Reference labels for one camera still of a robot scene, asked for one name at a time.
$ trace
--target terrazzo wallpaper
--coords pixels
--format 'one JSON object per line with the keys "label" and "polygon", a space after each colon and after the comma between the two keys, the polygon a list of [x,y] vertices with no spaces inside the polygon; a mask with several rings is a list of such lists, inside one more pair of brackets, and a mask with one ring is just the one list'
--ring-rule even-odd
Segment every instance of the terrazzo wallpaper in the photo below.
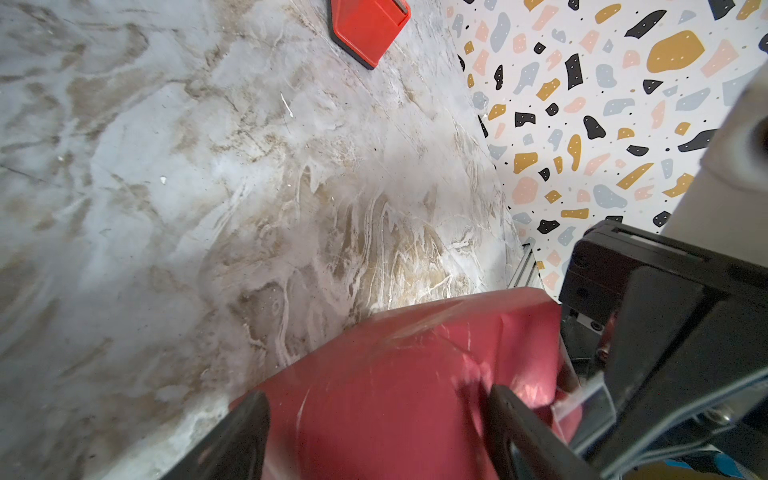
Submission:
{"label": "terrazzo wallpaper", "polygon": [[523,243],[557,299],[599,220],[658,233],[768,59],[760,0],[445,0]]}

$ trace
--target transparent plastic piece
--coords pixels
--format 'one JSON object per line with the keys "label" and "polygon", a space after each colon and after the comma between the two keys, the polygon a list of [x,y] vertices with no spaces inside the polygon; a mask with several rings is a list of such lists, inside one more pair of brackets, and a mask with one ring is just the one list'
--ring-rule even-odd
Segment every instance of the transparent plastic piece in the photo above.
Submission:
{"label": "transparent plastic piece", "polygon": [[578,455],[616,422],[616,409],[603,372],[553,403],[551,410],[554,433]]}

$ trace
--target gray marble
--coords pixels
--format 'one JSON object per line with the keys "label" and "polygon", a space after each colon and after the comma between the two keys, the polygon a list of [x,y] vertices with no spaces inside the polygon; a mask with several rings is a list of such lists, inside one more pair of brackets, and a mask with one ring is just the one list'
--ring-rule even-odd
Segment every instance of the gray marble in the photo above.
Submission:
{"label": "gray marble", "polygon": [[437,0],[375,71],[325,0],[0,5],[0,477],[156,478],[371,313],[520,247]]}

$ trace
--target red object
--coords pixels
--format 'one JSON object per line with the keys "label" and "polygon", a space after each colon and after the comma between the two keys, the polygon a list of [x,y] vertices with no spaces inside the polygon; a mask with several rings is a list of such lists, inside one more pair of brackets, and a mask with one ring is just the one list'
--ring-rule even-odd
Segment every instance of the red object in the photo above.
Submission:
{"label": "red object", "polygon": [[371,70],[410,18],[405,0],[331,0],[334,40]]}
{"label": "red object", "polygon": [[272,412],[262,478],[497,478],[481,402],[493,383],[532,409],[554,400],[560,312],[519,288],[360,323],[257,387]]}

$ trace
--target red dustpan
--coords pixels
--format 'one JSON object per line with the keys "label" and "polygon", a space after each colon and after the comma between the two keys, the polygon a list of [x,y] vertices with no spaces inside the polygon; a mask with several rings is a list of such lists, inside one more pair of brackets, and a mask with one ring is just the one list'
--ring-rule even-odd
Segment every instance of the red dustpan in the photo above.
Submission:
{"label": "red dustpan", "polygon": [[405,0],[330,0],[333,40],[373,70],[411,18]]}

